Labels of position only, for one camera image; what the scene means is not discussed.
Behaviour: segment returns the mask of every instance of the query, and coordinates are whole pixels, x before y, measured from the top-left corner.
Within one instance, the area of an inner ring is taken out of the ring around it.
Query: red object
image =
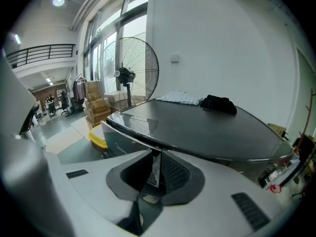
[[[267,190],[270,190],[272,193],[281,193],[282,187],[281,185],[274,185],[272,184],[267,188]]]

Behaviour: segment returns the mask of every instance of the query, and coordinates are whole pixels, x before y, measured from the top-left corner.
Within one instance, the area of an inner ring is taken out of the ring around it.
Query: machine vent
[[[246,193],[234,194],[232,195],[232,198],[254,231],[262,228],[270,222],[268,217]]]

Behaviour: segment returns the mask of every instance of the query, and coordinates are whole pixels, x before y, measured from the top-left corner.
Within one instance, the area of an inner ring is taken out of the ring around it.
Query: white machine
[[[268,236],[288,216],[273,195],[235,170],[161,150],[163,209],[144,232],[138,196],[152,171],[154,148],[62,166],[56,155],[16,138],[36,100],[4,59],[0,69],[0,178],[42,235]]]

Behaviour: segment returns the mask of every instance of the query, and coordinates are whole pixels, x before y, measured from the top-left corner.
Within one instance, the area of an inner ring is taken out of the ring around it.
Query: standing fan
[[[154,50],[137,38],[121,38],[104,49],[105,96],[116,110],[147,101],[157,86],[159,64]]]

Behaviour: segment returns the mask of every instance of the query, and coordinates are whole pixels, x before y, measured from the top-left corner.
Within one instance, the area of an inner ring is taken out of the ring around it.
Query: wall outlet
[[[171,56],[171,60],[172,63],[176,63],[179,62],[179,54],[174,54]]]

